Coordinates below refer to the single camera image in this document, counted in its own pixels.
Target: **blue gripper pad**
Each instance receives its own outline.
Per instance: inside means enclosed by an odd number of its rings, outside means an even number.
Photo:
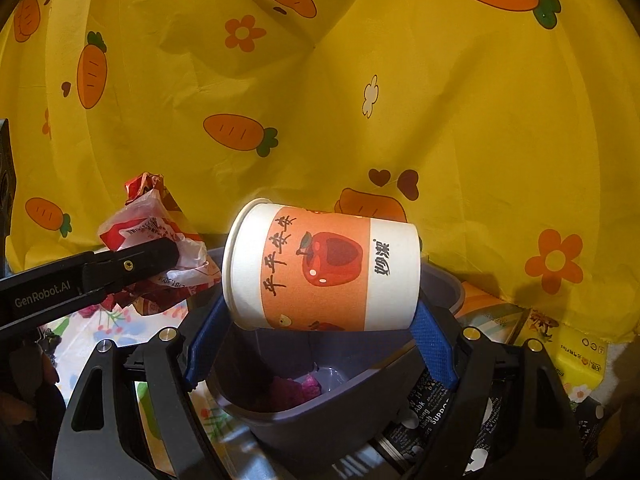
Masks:
[[[231,322],[225,298],[220,294],[189,348],[184,379],[192,389],[209,375]]]
[[[431,377],[446,388],[453,388],[458,383],[458,376],[453,368],[453,348],[422,301],[418,301],[409,330]]]

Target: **yellow cloth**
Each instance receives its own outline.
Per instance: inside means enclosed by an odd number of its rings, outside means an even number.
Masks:
[[[0,34],[11,266],[95,248],[150,171],[204,234],[257,196],[404,209],[432,262],[629,338],[640,39],[616,0],[504,1],[24,0]]]

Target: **paper cup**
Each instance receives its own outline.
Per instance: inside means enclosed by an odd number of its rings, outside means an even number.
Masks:
[[[244,329],[402,330],[420,287],[412,224],[249,202],[225,246],[222,285]]]

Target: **plastic bag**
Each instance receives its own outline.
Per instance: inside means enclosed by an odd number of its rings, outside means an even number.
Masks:
[[[170,238],[180,257],[174,269],[126,287],[103,306],[111,309],[114,303],[132,303],[143,316],[157,314],[220,282],[220,269],[164,187],[162,175],[143,173],[127,182],[126,188],[126,205],[100,226],[100,239],[111,251],[118,251]]]

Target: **brown heart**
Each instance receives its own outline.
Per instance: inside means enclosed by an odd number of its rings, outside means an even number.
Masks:
[[[374,169],[369,170],[369,180],[372,181],[378,187],[384,186],[387,182],[389,182],[390,178],[391,178],[391,173],[389,173],[387,170],[382,170],[382,171],[378,171]]]
[[[415,170],[404,170],[398,177],[398,189],[409,200],[418,200],[418,172]]]

